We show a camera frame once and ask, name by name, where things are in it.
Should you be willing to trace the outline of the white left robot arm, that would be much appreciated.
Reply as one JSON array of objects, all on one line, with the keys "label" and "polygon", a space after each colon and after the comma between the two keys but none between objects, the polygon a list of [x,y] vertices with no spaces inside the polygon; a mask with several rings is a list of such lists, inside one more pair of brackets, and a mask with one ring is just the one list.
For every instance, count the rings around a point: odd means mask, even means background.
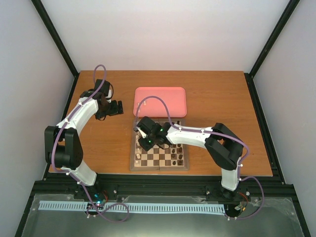
[{"label": "white left robot arm", "polygon": [[44,131],[45,160],[54,171],[71,175],[85,192],[96,199],[103,187],[96,182],[97,173],[83,160],[79,135],[91,117],[104,120],[107,116],[123,114],[122,101],[112,99],[114,93],[110,82],[97,79],[95,87],[84,91],[74,109],[56,126]]}]

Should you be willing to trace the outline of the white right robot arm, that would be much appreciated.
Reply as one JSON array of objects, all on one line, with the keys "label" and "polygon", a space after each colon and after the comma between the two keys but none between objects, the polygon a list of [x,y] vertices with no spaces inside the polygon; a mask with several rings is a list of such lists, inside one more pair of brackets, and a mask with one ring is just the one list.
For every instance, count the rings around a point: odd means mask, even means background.
[{"label": "white right robot arm", "polygon": [[248,149],[224,124],[216,123],[213,127],[196,128],[182,126],[173,122],[159,124],[149,117],[137,121],[134,131],[141,137],[140,146],[148,151],[154,145],[184,144],[206,149],[213,161],[221,168],[221,186],[228,191],[238,187],[242,154]]}]

